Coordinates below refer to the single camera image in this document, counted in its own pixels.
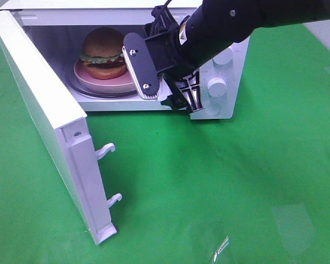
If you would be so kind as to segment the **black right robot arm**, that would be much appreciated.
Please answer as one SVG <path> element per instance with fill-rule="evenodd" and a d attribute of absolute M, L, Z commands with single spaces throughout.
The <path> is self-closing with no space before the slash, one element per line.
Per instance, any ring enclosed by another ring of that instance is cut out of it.
<path fill-rule="evenodd" d="M 164 4 L 152 16 L 144 43 L 154 70 L 147 77 L 164 75 L 181 89 L 185 77 L 257 28 L 330 19 L 330 1 L 203 1 L 180 24 Z"/>

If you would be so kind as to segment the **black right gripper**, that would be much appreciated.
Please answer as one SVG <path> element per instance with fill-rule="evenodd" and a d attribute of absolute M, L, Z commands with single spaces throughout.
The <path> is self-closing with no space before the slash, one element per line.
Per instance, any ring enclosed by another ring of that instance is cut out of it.
<path fill-rule="evenodd" d="M 172 93 L 161 105 L 172 110 L 185 108 L 189 113 L 202 110 L 200 72 L 197 68 L 205 62 L 202 50 L 206 41 L 203 6 L 199 6 L 191 16 L 186 16 L 180 24 L 166 5 L 154 7 L 151 15 L 154 21 L 145 26 L 145 44 L 157 74 L 164 74 Z"/>

